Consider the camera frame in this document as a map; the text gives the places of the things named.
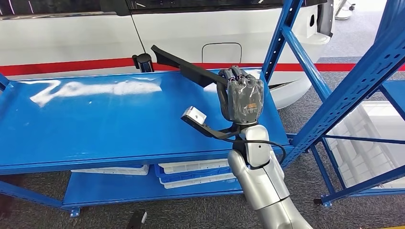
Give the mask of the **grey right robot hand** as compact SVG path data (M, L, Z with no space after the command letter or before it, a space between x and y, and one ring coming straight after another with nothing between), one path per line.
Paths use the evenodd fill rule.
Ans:
M256 123L263 110L264 82L238 66L221 69L218 75L225 79L225 84L216 84L223 117L240 125Z

